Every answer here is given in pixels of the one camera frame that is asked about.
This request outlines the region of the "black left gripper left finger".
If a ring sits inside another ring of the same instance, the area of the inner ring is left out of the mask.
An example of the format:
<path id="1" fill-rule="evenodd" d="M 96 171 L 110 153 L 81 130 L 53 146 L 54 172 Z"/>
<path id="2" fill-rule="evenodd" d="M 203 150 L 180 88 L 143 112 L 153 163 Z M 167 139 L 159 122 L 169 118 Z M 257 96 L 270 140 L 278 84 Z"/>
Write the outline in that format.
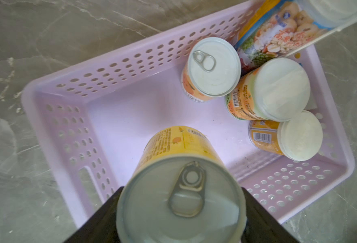
<path id="1" fill-rule="evenodd" d="M 120 187 L 65 243 L 120 243 L 116 228 Z"/>

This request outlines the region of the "blue yellow label can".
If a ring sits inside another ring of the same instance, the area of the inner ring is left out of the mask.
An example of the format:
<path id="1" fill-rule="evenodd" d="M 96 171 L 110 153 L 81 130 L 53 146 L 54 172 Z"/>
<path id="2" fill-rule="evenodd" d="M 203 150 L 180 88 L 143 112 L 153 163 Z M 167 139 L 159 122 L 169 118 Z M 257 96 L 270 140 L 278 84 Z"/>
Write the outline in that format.
<path id="1" fill-rule="evenodd" d="M 357 1 L 264 1 L 238 31 L 242 73 L 285 57 L 357 18 Z"/>

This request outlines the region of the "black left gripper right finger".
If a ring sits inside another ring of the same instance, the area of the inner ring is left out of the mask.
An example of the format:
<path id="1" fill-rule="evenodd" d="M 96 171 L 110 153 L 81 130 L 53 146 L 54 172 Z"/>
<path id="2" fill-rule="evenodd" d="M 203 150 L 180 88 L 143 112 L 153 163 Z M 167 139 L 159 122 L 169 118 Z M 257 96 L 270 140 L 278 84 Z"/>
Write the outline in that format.
<path id="1" fill-rule="evenodd" d="M 242 243 L 298 243 L 278 221 L 245 189 L 247 223 Z"/>

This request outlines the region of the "white-lid can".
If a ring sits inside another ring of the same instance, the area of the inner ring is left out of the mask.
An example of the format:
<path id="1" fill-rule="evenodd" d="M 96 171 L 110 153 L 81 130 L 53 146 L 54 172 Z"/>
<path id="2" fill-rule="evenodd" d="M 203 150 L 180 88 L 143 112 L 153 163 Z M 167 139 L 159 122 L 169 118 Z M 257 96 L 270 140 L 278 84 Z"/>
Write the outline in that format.
<path id="1" fill-rule="evenodd" d="M 241 77 L 237 51 L 227 41 L 207 37 L 194 45 L 181 74 L 181 86 L 188 98 L 206 102 L 230 94 Z"/>
<path id="2" fill-rule="evenodd" d="M 117 204 L 123 243 L 238 243 L 246 223 L 242 188 L 206 136 L 186 126 L 150 139 Z"/>
<path id="3" fill-rule="evenodd" d="M 286 122 L 305 109 L 310 94 L 304 68 L 291 59 L 276 58 L 244 75 L 225 102 L 238 120 Z"/>
<path id="4" fill-rule="evenodd" d="M 251 121 L 249 138 L 258 149 L 304 162 L 315 156 L 323 142 L 323 129 L 317 117 L 302 111 L 289 121 Z"/>

